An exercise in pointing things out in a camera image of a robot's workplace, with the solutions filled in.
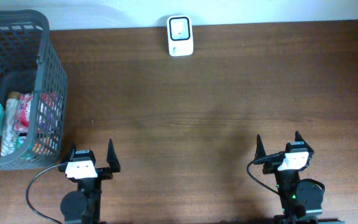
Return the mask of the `red purple white packet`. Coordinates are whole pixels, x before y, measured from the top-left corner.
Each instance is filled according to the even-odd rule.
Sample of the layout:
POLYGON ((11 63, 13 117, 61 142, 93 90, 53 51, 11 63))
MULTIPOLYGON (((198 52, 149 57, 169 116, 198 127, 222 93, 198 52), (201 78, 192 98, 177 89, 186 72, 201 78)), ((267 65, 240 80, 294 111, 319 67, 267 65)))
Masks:
MULTIPOLYGON (((26 136, 29 131, 30 123, 30 109, 34 96, 31 93, 21 94, 19 98, 19 104, 15 114, 14 130, 20 136, 26 136)), ((52 133, 55 130, 58 122, 53 117, 52 112, 55 111, 57 115, 60 115, 61 110, 60 98, 55 92, 50 94, 43 93, 41 96, 41 102, 39 103, 39 111, 41 115, 37 118, 38 125, 37 132, 41 133, 42 129, 47 130, 48 133, 52 133)))

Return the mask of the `white tube with brown cap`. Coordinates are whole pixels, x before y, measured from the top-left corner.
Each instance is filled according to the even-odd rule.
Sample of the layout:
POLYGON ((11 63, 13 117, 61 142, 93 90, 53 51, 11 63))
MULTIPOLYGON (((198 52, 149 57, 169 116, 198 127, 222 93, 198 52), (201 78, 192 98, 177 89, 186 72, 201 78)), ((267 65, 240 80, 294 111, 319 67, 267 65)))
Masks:
POLYGON ((21 93, 12 91, 8 94, 5 107, 4 124, 2 128, 1 156, 13 153, 17 147, 17 132, 14 130, 16 111, 21 93))

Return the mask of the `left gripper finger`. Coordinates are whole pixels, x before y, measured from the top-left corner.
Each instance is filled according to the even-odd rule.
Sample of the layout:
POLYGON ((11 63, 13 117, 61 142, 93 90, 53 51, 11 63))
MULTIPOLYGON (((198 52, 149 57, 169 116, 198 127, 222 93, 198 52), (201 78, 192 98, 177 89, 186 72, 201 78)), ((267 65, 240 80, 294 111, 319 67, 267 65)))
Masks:
POLYGON ((61 163, 62 164, 68 163, 72 159, 72 157, 75 154, 75 152, 76 152, 75 143, 71 143, 70 148, 67 151, 67 153, 65 154, 65 156, 63 157, 61 163))
POLYGON ((119 163, 116 152, 114 150, 112 139, 110 139, 108 143, 108 153, 107 153, 106 161, 109 164, 109 167, 113 173, 121 171, 121 165, 119 163))

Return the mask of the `orange small tissue pack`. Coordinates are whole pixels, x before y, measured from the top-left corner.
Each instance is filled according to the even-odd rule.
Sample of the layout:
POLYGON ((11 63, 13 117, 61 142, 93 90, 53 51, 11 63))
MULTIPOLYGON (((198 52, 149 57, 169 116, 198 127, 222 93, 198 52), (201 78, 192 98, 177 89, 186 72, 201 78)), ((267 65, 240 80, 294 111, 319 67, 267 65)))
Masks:
POLYGON ((55 155, 57 152, 57 143, 50 137, 40 139, 40 142, 35 142, 32 146, 32 152, 43 156, 55 155))

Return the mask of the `teal small tissue pack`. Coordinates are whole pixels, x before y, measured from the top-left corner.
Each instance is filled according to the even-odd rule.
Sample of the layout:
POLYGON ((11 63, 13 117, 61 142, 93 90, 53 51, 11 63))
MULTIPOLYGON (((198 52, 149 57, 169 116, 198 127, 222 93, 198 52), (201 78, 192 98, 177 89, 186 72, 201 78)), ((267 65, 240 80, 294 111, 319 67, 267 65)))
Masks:
POLYGON ((21 159, 24 159, 24 160, 31 160, 32 158, 32 150, 33 150, 33 147, 35 145, 34 141, 33 140, 30 140, 28 144, 26 144, 26 139, 27 139, 27 136, 19 136, 17 138, 17 147, 18 148, 24 148, 25 151, 23 152, 23 155, 21 156, 21 159))

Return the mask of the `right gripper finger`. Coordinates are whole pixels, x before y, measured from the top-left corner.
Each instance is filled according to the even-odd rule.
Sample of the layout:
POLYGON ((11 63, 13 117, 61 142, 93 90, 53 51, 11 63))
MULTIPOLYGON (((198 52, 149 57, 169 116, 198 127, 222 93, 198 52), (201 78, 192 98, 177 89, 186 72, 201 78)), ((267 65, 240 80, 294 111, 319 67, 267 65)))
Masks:
POLYGON ((266 156, 264 145, 262 142, 261 136, 258 134, 256 139, 256 150, 255 150, 255 160, 262 159, 266 156))
POLYGON ((298 145, 308 146, 308 143, 304 140, 299 131, 295 131, 295 142, 298 145))

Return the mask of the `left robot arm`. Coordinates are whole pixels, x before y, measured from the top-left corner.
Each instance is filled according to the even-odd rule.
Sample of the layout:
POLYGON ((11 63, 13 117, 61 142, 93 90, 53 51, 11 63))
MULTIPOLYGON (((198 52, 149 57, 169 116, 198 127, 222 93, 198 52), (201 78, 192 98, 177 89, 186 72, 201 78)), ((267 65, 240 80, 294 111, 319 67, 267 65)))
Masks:
POLYGON ((67 193, 60 203, 65 223, 97 224, 101 210, 101 183, 113 179, 113 174, 121 171, 121 165, 114 150, 112 139, 108 142, 107 167, 96 168, 93 151, 78 151, 75 144, 70 146, 58 170, 77 185, 77 189, 67 193))

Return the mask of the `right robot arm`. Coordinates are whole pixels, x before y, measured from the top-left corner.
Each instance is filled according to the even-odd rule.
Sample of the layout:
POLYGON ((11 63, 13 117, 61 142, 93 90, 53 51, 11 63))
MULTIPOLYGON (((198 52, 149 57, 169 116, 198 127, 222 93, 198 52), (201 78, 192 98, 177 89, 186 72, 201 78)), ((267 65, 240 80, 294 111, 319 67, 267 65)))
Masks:
POLYGON ((261 136, 256 137, 254 159, 247 165, 247 173, 251 179, 280 197, 282 214, 275 215, 273 222, 286 223, 342 223, 338 219, 318 219, 323 213, 322 202, 325 185, 314 179, 301 179, 299 172, 310 165, 314 150, 297 131, 295 140, 288 142, 284 151, 267 155, 261 136), (273 174, 276 189, 273 189, 250 172, 251 165, 262 165, 263 174, 273 174))

